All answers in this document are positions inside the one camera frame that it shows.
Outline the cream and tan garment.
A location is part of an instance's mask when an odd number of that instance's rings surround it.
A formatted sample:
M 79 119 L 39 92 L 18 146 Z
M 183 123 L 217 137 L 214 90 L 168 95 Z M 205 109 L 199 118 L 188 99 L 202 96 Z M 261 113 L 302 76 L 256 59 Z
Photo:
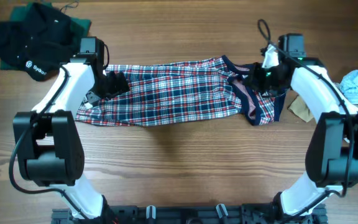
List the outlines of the cream and tan garment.
M 351 114 L 356 114 L 358 112 L 358 105 L 351 105 L 353 106 L 352 111 L 350 109 Z M 299 117 L 306 123 L 314 119 L 312 112 L 307 107 L 306 103 L 300 95 L 298 95 L 292 101 L 292 103 L 288 107 L 288 110 L 290 110 L 295 116 Z

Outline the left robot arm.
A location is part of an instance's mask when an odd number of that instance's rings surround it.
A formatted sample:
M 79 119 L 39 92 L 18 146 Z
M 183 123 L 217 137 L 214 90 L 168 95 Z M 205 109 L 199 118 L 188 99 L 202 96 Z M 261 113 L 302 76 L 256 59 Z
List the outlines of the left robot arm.
M 13 120 L 11 185 L 27 195 L 55 192 L 69 208 L 68 222 L 119 221 L 83 173 L 85 153 L 74 121 L 81 104 L 94 106 L 130 90 L 122 73 L 106 70 L 108 62 L 102 40 L 82 38 L 79 52 L 57 64 L 59 75 L 42 101 Z

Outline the black polo shirt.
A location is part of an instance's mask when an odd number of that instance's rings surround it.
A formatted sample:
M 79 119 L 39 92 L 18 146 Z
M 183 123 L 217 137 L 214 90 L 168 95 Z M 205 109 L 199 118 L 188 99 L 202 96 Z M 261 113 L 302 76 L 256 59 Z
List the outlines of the black polo shirt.
M 71 18 L 44 4 L 33 3 L 22 21 L 0 22 L 0 59 L 37 82 L 58 70 L 78 47 Z

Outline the plaid navy red shirt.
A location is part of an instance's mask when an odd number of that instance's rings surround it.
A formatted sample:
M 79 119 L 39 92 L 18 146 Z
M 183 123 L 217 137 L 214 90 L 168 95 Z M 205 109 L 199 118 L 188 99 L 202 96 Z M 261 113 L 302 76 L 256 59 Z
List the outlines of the plaid navy red shirt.
M 253 126 L 280 119 L 285 94 L 268 97 L 243 84 L 253 64 L 236 65 L 225 55 L 157 65 L 109 65 L 129 91 L 87 108 L 76 120 L 97 126 L 159 126 L 243 114 Z

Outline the green cloth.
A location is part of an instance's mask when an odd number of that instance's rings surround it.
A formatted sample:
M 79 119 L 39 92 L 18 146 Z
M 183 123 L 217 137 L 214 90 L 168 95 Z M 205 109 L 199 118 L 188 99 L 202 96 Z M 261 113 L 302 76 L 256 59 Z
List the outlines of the green cloth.
M 26 6 L 15 6 L 11 11 L 9 21 L 19 22 L 22 21 L 28 10 L 30 9 L 32 3 L 28 3 Z M 91 21 L 89 19 L 79 19 L 76 17 L 71 17 L 71 26 L 70 29 L 74 33 L 73 40 L 78 40 L 81 37 L 86 37 L 89 33 L 91 27 Z M 1 70 L 17 70 L 16 67 L 8 65 L 6 62 L 1 60 L 0 63 Z

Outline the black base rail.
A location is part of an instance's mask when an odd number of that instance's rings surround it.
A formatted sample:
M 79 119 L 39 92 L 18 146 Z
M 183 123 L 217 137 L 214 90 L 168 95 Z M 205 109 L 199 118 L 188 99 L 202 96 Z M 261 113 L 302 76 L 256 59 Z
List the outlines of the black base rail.
M 281 223 L 281 220 L 270 218 L 269 204 L 242 204 L 226 206 L 227 215 L 218 215 L 215 207 L 157 207 L 155 219 L 147 214 L 146 207 L 111 206 L 117 217 L 115 222 L 107 223 Z M 69 209 L 52 210 L 50 223 L 88 223 L 87 220 L 74 218 Z M 318 205 L 311 215 L 298 217 L 288 223 L 327 224 L 326 206 Z

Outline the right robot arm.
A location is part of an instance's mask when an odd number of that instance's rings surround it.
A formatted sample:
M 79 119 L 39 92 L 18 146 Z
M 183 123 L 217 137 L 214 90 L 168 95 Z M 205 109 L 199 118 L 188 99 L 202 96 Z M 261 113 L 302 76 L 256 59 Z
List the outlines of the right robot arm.
M 269 35 L 265 39 L 264 61 L 253 64 L 243 83 L 264 98 L 294 90 L 316 120 L 305 172 L 275 197 L 278 219 L 285 223 L 311 214 L 331 195 L 345 197 L 358 184 L 358 108 L 336 88 L 321 61 L 305 55 L 301 34 L 282 35 L 278 44 Z

